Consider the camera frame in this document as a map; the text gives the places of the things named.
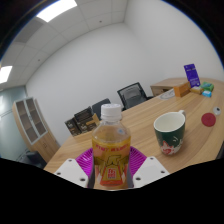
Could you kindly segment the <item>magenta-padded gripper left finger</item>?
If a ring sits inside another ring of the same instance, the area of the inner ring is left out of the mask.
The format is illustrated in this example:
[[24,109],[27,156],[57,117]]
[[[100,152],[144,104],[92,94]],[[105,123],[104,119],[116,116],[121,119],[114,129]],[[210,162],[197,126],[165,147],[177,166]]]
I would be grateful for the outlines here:
[[78,186],[92,189],[95,185],[93,149],[90,148],[76,159],[68,158],[55,175]]

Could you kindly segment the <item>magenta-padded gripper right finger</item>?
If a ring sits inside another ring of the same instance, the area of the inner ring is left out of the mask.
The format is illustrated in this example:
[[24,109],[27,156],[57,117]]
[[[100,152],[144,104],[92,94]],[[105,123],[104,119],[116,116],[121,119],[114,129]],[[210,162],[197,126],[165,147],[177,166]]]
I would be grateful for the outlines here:
[[154,156],[147,157],[138,149],[130,147],[127,170],[129,188],[143,187],[168,174],[166,168]]

